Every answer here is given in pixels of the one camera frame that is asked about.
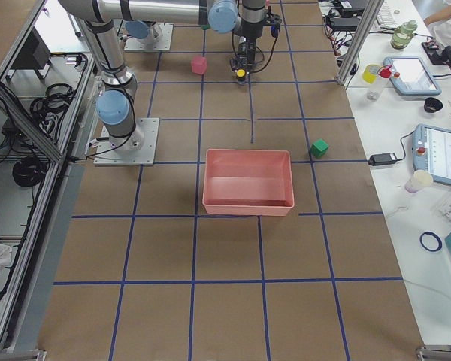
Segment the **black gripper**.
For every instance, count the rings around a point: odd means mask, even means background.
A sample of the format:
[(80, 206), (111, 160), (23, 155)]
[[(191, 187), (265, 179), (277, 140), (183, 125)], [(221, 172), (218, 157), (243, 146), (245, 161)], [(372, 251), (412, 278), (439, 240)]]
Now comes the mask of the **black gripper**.
[(232, 71), (253, 70), (256, 65), (256, 41), (239, 37), (236, 57), (231, 58), (229, 63)]

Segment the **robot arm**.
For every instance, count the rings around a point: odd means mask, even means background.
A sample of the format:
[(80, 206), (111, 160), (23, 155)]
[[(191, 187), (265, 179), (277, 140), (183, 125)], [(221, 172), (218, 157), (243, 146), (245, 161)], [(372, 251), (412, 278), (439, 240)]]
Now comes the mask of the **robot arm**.
[(236, 1), (213, 1), (207, 11), (207, 22), (218, 33), (231, 32), (244, 41), (238, 46), (238, 52), (232, 60), (232, 69), (250, 73), (256, 63), (256, 41), (262, 36), (266, 19), (266, 1), (240, 1), (238, 10)]
[(61, 1), (79, 24), (107, 89), (135, 96), (137, 81), (127, 68), (114, 28), (114, 20), (204, 25), (212, 1)]

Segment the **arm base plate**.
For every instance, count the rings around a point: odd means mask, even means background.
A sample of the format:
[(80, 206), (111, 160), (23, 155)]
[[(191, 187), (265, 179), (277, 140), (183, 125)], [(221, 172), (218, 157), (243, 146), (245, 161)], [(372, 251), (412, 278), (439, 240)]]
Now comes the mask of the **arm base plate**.
[(98, 155), (94, 156), (96, 166), (152, 166), (156, 155), (159, 134), (159, 118), (137, 118), (135, 131), (130, 138), (123, 140), (110, 137), (108, 130), (102, 126), (101, 137), (105, 141), (98, 143)]
[(126, 52), (159, 52), (169, 50), (173, 23), (127, 21)]

